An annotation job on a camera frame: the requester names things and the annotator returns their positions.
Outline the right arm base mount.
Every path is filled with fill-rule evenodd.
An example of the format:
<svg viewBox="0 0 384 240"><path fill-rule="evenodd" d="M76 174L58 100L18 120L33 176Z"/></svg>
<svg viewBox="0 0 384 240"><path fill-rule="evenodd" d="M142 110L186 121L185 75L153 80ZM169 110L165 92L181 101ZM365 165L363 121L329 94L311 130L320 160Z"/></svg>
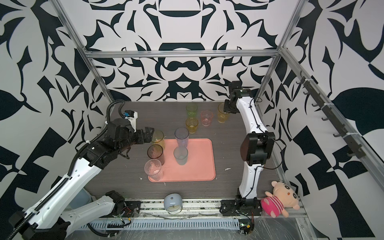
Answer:
<svg viewBox="0 0 384 240"><path fill-rule="evenodd" d="M262 212L261 201L257 198L243 199L236 196L233 200L221 200L219 212L223 216L260 216Z"/></svg>

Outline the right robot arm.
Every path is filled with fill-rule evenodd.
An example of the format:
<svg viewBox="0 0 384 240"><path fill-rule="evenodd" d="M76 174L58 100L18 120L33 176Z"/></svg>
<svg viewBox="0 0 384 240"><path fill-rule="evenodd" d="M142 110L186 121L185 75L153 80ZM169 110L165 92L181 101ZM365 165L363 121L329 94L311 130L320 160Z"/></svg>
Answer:
<svg viewBox="0 0 384 240"><path fill-rule="evenodd" d="M275 135L263 124L257 111L257 97L252 90L242 87L240 81L234 81L229 83L229 93L224 112L240 114L247 132L240 148L244 171L239 194L241 199L252 200L257 197L260 174L271 157Z"/></svg>

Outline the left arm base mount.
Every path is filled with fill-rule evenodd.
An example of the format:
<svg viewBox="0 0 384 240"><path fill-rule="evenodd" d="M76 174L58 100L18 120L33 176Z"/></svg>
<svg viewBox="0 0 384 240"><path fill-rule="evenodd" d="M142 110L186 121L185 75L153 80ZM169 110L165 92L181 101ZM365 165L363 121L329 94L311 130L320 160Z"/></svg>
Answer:
<svg viewBox="0 0 384 240"><path fill-rule="evenodd" d="M130 218L135 213L140 212L141 203L142 203L141 201L132 201L132 200L126 201L125 198L116 191L109 191L105 194L105 196L112 198L115 206L112 212L104 216L104 218L117 217L118 215L120 215L123 218Z"/></svg>

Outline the blue tall glass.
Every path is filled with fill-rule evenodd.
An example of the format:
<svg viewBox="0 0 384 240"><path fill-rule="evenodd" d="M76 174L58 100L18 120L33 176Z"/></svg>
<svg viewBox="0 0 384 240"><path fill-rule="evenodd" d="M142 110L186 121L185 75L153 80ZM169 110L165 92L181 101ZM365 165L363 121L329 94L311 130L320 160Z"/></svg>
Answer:
<svg viewBox="0 0 384 240"><path fill-rule="evenodd" d="M175 138L179 147L188 147L189 142L189 130L184 127L177 128L175 130Z"/></svg>

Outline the green short glass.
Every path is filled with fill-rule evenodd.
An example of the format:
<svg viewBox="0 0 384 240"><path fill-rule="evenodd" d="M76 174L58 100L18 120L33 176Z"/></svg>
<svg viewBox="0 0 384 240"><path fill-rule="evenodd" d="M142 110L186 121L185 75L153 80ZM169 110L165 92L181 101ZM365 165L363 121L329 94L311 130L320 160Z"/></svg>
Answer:
<svg viewBox="0 0 384 240"><path fill-rule="evenodd" d="M196 118L198 105L195 103L188 103L186 106L188 118Z"/></svg>

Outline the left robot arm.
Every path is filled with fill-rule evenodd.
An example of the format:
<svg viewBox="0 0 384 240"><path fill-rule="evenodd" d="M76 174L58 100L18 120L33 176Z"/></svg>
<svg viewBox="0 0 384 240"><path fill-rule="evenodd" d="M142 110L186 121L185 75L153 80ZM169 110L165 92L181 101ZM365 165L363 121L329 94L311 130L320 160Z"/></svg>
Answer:
<svg viewBox="0 0 384 240"><path fill-rule="evenodd" d="M25 212L16 212L10 217L14 230L8 239L21 234L24 240L63 240L95 219L118 215L125 199L115 191L71 211L66 211L66 207L123 151L128 152L133 145L152 141L154 128L136 130L135 124L136 121L130 118L108 121L103 131L76 153L68 173L53 189Z"/></svg>

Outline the pink plastic tray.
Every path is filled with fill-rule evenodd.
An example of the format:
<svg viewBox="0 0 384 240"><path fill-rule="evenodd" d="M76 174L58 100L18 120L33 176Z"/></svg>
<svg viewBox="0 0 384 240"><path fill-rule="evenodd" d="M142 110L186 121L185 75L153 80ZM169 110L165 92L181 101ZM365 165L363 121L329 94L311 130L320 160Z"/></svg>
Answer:
<svg viewBox="0 0 384 240"><path fill-rule="evenodd" d="M178 147L177 140L165 140L165 147L163 178L157 182L195 182L215 179L214 152L210 139L190 139L187 147L188 161L182 166L174 157L174 150Z"/></svg>

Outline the smoky grey tall glass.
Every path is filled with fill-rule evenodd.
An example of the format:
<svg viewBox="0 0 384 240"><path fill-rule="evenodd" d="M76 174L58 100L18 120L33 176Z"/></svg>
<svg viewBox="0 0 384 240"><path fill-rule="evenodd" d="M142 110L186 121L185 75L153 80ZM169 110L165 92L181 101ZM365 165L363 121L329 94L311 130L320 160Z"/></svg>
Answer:
<svg viewBox="0 0 384 240"><path fill-rule="evenodd" d="M165 164L164 149L161 145L151 145L147 150L150 159L159 160L161 165Z"/></svg>

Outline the clear tall glass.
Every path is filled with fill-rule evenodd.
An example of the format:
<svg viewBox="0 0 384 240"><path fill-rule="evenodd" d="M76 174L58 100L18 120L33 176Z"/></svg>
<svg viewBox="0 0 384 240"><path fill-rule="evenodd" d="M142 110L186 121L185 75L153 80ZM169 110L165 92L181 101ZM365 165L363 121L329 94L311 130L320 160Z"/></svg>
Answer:
<svg viewBox="0 0 384 240"><path fill-rule="evenodd" d="M151 159L146 162L144 171L152 182L160 181L163 178L162 164L157 159Z"/></svg>

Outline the orange tall glass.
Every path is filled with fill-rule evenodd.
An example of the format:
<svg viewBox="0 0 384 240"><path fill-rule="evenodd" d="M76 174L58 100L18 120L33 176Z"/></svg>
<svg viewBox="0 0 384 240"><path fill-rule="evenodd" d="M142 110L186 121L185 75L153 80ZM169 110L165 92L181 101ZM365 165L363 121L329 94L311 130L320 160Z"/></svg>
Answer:
<svg viewBox="0 0 384 240"><path fill-rule="evenodd" d="M227 113L224 111L224 106L225 106L225 103L220 103L218 106L218 122L219 123L225 123L230 116L230 113Z"/></svg>

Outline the light green tall glass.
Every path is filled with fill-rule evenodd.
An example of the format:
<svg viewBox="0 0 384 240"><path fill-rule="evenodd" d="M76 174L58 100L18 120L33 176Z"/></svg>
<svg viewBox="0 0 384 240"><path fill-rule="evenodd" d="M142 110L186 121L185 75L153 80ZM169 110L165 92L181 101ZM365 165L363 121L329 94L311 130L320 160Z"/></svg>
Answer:
<svg viewBox="0 0 384 240"><path fill-rule="evenodd" d="M165 149L165 135L162 131L160 130L155 130L152 136L152 145L159 145L163 149Z"/></svg>

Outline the teal frosted glass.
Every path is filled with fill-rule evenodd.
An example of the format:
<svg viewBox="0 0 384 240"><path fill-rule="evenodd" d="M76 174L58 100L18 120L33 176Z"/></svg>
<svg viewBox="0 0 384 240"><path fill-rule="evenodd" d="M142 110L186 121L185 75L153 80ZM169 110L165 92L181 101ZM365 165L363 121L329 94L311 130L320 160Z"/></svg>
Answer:
<svg viewBox="0 0 384 240"><path fill-rule="evenodd" d="M186 147L176 147L174 150L175 160L179 165L185 165L188 161L188 149Z"/></svg>

